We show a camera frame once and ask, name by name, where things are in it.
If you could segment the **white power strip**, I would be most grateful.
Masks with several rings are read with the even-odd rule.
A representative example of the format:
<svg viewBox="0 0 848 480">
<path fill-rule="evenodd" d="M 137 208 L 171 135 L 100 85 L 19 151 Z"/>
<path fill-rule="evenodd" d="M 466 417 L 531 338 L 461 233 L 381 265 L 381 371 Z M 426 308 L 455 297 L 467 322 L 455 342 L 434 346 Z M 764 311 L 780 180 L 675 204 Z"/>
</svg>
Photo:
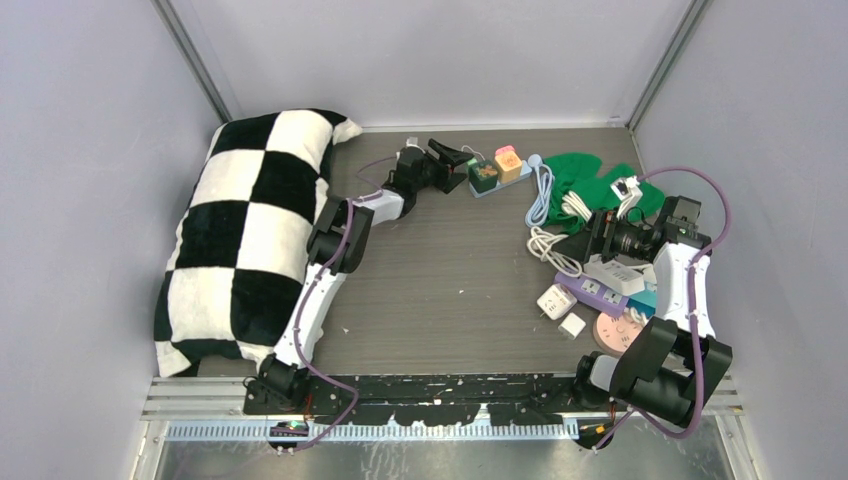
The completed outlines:
<svg viewBox="0 0 848 480">
<path fill-rule="evenodd" d="M 632 296 L 645 290 L 643 274 L 616 260 L 589 261 L 583 265 L 583 271 L 588 277 L 623 296 Z"/>
</svg>

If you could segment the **orange cube adapter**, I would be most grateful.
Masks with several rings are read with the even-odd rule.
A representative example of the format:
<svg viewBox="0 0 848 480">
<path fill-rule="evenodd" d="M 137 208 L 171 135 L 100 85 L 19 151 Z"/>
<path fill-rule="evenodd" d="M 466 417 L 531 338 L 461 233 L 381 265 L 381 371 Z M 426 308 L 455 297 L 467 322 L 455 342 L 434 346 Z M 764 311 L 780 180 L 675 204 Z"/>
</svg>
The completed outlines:
<svg viewBox="0 0 848 480">
<path fill-rule="evenodd" d="M 494 163 L 498 171 L 498 181 L 501 184 L 507 184 L 520 178 L 523 163 L 514 151 L 496 154 Z"/>
</svg>

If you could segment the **white tiger cube socket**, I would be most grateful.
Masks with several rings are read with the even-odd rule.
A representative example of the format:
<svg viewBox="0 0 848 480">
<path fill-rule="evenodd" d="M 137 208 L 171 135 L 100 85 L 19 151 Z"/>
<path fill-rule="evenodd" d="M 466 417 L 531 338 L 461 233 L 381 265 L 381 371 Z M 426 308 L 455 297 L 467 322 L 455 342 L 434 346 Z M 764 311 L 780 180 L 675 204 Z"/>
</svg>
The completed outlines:
<svg viewBox="0 0 848 480">
<path fill-rule="evenodd" d="M 563 318 L 577 303 L 576 297 L 559 283 L 549 286 L 536 300 L 542 314 L 550 320 Z"/>
</svg>

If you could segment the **light blue power strip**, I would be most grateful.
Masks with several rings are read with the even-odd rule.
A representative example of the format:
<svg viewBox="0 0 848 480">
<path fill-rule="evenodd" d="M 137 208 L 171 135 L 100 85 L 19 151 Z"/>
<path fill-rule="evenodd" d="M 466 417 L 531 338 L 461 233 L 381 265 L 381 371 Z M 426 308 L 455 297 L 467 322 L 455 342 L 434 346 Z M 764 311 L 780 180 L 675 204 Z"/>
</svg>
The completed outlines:
<svg viewBox="0 0 848 480">
<path fill-rule="evenodd" d="M 490 195 L 492 193 L 503 190 L 504 188 L 507 188 L 509 186 L 516 185 L 516 184 L 520 183 L 521 181 L 528 179 L 531 175 L 532 175 L 532 168 L 528 165 L 528 163 L 525 160 L 523 160 L 521 162 L 520 175 L 517 179 L 510 181 L 510 182 L 506 182 L 506 183 L 496 181 L 494 186 L 491 189 L 487 189 L 485 191 L 478 191 L 476 189 L 475 185 L 472 182 L 468 183 L 468 188 L 469 188 L 469 190 L 470 190 L 470 192 L 471 192 L 471 194 L 474 198 L 482 198 L 484 196 L 487 196 L 487 195 Z"/>
</svg>

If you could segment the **white charger plug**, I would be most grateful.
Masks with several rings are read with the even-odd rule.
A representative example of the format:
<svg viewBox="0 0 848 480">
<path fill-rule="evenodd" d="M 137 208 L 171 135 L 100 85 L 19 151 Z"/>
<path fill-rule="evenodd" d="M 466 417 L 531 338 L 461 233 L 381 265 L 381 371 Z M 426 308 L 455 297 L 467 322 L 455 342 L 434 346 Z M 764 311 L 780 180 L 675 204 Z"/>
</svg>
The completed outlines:
<svg viewBox="0 0 848 480">
<path fill-rule="evenodd" d="M 557 326 L 558 331 L 567 338 L 574 340 L 586 328 L 586 322 L 575 313 L 568 313 Z"/>
</svg>

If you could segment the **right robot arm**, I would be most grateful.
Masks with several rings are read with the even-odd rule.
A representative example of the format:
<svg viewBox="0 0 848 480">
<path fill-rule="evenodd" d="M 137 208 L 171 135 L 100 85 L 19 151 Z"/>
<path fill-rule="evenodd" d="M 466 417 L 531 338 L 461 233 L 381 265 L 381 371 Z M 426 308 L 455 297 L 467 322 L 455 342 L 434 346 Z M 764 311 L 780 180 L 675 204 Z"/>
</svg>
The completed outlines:
<svg viewBox="0 0 848 480">
<path fill-rule="evenodd" d="M 673 196 L 650 227 L 596 211 L 586 227 L 554 250 L 583 263 L 597 255 L 648 261 L 657 284 L 653 317 L 618 358 L 594 351 L 580 359 L 571 397 L 596 410 L 610 397 L 687 428 L 727 372 L 730 346 L 718 341 L 706 308 L 706 272 L 712 239 L 699 232 L 700 202 Z"/>
</svg>

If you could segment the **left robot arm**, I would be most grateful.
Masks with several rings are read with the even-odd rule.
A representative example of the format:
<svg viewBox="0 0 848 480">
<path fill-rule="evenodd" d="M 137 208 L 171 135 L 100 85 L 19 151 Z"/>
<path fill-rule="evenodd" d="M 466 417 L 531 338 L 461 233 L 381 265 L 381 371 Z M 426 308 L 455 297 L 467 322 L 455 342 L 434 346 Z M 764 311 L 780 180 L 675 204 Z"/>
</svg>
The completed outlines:
<svg viewBox="0 0 848 480">
<path fill-rule="evenodd" d="M 272 353 L 259 364 L 257 375 L 246 380 L 247 400 L 269 403 L 284 414 L 305 405 L 310 377 L 319 374 L 312 359 L 323 324 L 341 286 L 361 264 L 371 228 L 406 216 L 422 190 L 451 193 L 468 178 L 464 166 L 474 158 L 434 139 L 422 147 L 409 138 L 374 192 L 328 198 L 307 241 L 300 297 Z"/>
</svg>

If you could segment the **pink round socket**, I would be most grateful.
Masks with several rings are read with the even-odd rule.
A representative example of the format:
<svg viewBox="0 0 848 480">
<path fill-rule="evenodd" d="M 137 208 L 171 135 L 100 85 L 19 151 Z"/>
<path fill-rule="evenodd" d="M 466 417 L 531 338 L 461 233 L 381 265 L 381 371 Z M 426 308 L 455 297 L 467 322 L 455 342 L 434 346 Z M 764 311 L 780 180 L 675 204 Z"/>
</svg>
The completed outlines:
<svg viewBox="0 0 848 480">
<path fill-rule="evenodd" d="M 648 318 L 634 308 L 612 317 L 601 313 L 594 321 L 592 335 L 601 350 L 621 357 L 646 326 Z"/>
</svg>

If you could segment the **dark green cube adapter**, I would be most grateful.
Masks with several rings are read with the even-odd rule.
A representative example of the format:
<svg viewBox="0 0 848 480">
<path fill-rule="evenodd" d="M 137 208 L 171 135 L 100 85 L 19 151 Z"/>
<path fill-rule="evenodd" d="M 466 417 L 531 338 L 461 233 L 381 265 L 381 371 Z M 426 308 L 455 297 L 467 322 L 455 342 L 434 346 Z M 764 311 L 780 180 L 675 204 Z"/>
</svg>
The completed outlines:
<svg viewBox="0 0 848 480">
<path fill-rule="evenodd" d="M 491 189 L 498 181 L 498 171 L 491 161 L 478 160 L 478 164 L 467 167 L 469 182 L 472 182 L 478 191 Z"/>
</svg>

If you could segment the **purple power strip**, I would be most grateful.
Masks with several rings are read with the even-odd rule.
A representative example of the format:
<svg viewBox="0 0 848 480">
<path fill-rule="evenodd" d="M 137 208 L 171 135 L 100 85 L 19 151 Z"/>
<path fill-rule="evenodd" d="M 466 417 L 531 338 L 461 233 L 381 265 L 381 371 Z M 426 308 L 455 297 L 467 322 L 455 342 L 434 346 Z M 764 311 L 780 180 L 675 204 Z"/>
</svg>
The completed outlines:
<svg viewBox="0 0 848 480">
<path fill-rule="evenodd" d="M 624 313 L 630 300 L 628 296 L 585 275 L 571 277 L 558 272 L 554 281 L 568 290 L 580 303 L 614 318 Z"/>
</svg>

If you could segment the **green cloth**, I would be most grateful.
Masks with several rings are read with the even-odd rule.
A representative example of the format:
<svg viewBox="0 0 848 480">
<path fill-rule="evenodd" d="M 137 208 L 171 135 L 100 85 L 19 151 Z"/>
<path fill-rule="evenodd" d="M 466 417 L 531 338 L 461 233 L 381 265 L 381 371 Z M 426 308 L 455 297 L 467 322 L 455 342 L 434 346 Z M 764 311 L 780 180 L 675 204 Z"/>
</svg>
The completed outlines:
<svg viewBox="0 0 848 480">
<path fill-rule="evenodd" d="M 588 218 L 567 210 L 564 200 L 569 194 L 575 194 L 585 206 L 589 215 L 598 209 L 618 207 L 621 200 L 613 192 L 611 185 L 615 180 L 636 176 L 635 170 L 627 164 L 618 164 L 606 174 L 600 174 L 602 160 L 592 154 L 571 152 L 547 157 L 543 160 L 553 174 L 551 198 L 547 226 L 559 226 L 561 232 L 574 234 L 587 223 Z"/>
</svg>

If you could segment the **teal power strip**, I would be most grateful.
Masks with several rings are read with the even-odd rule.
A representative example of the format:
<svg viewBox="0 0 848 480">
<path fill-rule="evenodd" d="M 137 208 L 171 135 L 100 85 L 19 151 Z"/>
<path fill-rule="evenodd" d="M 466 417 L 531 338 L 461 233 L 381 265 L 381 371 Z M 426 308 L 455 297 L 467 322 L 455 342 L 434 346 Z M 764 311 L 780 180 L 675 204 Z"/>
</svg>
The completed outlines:
<svg viewBox="0 0 848 480">
<path fill-rule="evenodd" d="M 646 283 L 645 288 L 629 297 L 628 307 L 635 308 L 647 317 L 652 317 L 656 312 L 656 285 Z"/>
</svg>

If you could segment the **black white checkered pillow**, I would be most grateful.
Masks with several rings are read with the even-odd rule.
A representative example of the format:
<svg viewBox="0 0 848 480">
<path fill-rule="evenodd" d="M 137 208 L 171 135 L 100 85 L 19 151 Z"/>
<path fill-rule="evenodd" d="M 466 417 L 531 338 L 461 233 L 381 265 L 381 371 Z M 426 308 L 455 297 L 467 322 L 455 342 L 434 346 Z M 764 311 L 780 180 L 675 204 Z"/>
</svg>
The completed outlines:
<svg viewBox="0 0 848 480">
<path fill-rule="evenodd" d="M 161 376 L 185 375 L 209 356 L 258 363 L 271 354 L 301 294 L 333 149 L 361 132 L 351 118 L 318 108 L 215 131 L 155 307 Z"/>
</svg>

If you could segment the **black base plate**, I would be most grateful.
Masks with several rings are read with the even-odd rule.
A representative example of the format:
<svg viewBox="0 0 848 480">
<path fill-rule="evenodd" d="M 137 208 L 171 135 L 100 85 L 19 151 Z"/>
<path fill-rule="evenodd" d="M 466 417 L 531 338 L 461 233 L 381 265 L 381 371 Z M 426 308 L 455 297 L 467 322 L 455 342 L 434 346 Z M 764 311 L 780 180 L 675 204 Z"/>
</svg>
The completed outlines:
<svg viewBox="0 0 848 480">
<path fill-rule="evenodd" d="M 334 383 L 318 377 L 301 381 L 288 397 L 266 381 L 247 377 L 247 415 L 302 415 L 328 425 L 427 427 L 465 426 L 487 413 L 496 426 L 553 425 L 566 413 L 599 414 L 609 420 L 625 408 L 575 377 L 553 373 L 450 375 L 342 375 Z"/>
</svg>

